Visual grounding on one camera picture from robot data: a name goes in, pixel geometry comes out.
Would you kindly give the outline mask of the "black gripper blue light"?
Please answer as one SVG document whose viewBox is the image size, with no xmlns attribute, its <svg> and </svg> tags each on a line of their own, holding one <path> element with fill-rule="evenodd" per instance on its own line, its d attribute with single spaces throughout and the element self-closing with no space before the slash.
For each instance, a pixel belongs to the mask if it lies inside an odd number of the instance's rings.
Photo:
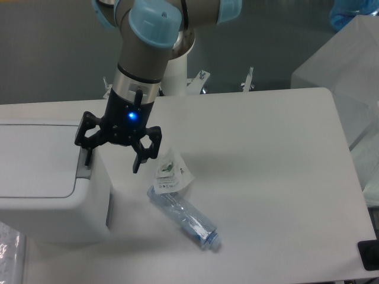
<svg viewBox="0 0 379 284">
<path fill-rule="evenodd" d="M 75 145 L 86 150 L 85 166 L 89 166 L 93 150 L 105 143 L 132 146 L 136 152 L 133 173 L 137 173 L 140 165 L 149 159 L 156 159 L 162 141 L 162 130 L 159 126 L 146 127 L 152 108 L 152 102 L 135 105 L 134 101 L 128 101 L 111 90 L 102 118 L 85 111 L 74 141 Z M 96 126 L 99 126 L 99 130 L 86 137 L 86 132 Z M 141 142 L 145 136 L 151 141 L 148 148 L 145 148 Z"/>
</svg>

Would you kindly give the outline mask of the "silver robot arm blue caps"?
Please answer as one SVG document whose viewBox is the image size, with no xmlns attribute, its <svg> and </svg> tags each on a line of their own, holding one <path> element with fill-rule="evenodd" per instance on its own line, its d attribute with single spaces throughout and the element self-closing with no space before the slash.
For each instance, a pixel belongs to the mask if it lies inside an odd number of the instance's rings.
<svg viewBox="0 0 379 284">
<path fill-rule="evenodd" d="M 237 18 L 241 1 L 93 1 L 100 23 L 117 28 L 123 40 L 102 117 L 84 112 L 75 144 L 89 166 L 95 148 L 105 143 L 136 152 L 133 172 L 158 156 L 160 127 L 147 127 L 179 34 L 190 28 Z"/>
</svg>

